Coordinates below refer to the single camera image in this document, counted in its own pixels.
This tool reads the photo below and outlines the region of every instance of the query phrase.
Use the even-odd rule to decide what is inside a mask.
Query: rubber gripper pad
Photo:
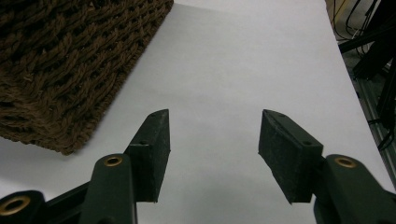
[[[323,145],[289,117],[262,111],[259,154],[289,203],[309,203]]]
[[[169,111],[165,109],[146,118],[125,150],[132,162],[137,202],[158,202],[169,153]]]

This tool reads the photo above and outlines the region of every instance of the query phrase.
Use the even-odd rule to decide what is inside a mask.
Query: wicker basket
[[[81,148],[172,5],[0,0],[0,135]]]

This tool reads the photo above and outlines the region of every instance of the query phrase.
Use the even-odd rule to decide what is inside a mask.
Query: metal grommet
[[[335,162],[337,162],[339,165],[344,166],[346,168],[355,168],[357,166],[356,162],[354,162],[353,160],[351,160],[347,157],[335,158]]]
[[[5,203],[0,204],[0,216],[10,216],[20,212],[30,203],[28,196],[22,195],[9,199]]]
[[[119,156],[109,157],[105,160],[105,166],[116,166],[122,162],[122,158]]]

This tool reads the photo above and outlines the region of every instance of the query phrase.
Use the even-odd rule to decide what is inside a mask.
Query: brown rope basket
[[[81,148],[173,0],[0,0],[0,135]]]

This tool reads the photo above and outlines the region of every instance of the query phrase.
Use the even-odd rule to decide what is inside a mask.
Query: white table surface
[[[315,223],[290,206],[258,155],[262,110],[295,120],[324,156],[362,161],[394,191],[320,0],[178,0],[81,151],[65,157],[0,139],[0,197],[38,189],[49,200],[122,152],[154,111],[170,109],[159,202],[140,223]]]

